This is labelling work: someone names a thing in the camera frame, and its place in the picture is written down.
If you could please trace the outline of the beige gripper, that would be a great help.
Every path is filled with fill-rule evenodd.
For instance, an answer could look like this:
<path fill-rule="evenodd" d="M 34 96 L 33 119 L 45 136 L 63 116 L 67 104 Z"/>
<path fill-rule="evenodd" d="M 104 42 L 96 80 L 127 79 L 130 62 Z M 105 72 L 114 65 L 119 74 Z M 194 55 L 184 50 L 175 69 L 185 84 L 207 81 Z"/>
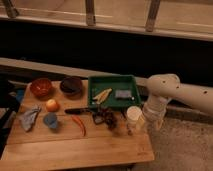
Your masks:
<path fill-rule="evenodd" d="M 162 127 L 164 116 L 159 113 L 140 113 L 135 116 L 135 120 L 138 131 L 158 131 Z"/>

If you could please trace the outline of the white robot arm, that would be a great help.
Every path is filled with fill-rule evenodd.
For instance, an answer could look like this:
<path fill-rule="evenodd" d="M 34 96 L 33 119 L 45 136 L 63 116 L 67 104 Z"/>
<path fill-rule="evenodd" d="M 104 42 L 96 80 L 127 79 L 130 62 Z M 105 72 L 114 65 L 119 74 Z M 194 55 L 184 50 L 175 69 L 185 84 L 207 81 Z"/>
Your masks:
<path fill-rule="evenodd" d="M 137 120 L 137 129 L 152 125 L 159 130 L 171 100 L 213 115 L 212 87 L 181 83 L 176 74 L 152 75 L 146 80 L 146 87 L 149 95 L 142 107 L 142 115 Z"/>

